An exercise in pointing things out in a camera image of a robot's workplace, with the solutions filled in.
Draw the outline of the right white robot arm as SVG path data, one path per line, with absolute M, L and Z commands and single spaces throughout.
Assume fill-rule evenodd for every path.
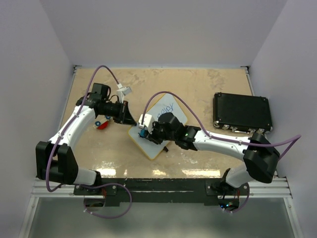
M 215 186 L 227 195 L 253 180 L 262 183 L 273 180 L 280 153 L 261 134 L 254 133 L 251 137 L 216 134 L 184 125 L 173 113 L 162 114 L 158 120 L 147 114 L 140 122 L 141 136 L 155 144 L 173 141 L 184 150 L 211 151 L 241 160 L 243 164 L 227 169 Z

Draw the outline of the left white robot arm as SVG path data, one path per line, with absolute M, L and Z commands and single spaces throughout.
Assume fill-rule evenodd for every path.
M 80 168 L 73 149 L 88 126 L 97 116 L 111 117 L 115 123 L 136 125 L 124 97 L 131 92 L 130 87 L 118 85 L 117 101 L 110 101 L 111 88 L 94 83 L 92 90 L 81 97 L 71 117 L 64 126 L 47 142 L 36 145 L 37 178 L 46 183 L 51 181 L 60 185 L 84 185 L 91 194 L 98 194 L 103 188 L 98 171 Z

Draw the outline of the blue whiteboard eraser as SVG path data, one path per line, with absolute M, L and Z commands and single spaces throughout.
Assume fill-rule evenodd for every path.
M 144 129 L 142 129 L 142 130 L 139 132 L 139 136 L 140 136 L 141 138 L 146 138 L 146 136 L 147 136 L 147 131 L 144 130 Z

